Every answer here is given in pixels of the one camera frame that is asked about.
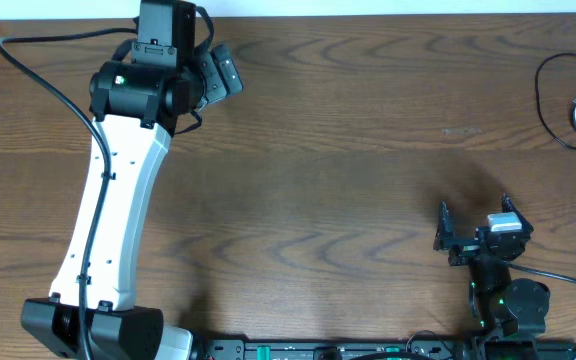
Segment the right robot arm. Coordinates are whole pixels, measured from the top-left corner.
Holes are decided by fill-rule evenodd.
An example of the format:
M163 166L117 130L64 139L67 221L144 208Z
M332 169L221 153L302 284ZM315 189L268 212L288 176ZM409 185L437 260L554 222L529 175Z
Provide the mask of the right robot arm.
M470 274L470 303L482 332L457 344L458 359L538 359L536 337L546 330L550 290L537 281L512 278L510 265L522 255L533 226L509 196L501 211L470 237L456 233L447 204L438 210L435 251L448 253L451 266L466 266Z

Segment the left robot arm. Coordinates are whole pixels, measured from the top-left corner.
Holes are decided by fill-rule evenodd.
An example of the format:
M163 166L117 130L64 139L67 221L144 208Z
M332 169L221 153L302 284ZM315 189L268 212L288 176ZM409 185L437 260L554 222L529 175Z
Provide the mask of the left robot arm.
M154 181L182 115L241 92L229 49L197 41L204 8L144 1L128 39L90 81L91 156L66 257L22 327L69 359L198 359L193 334L136 303L136 270Z

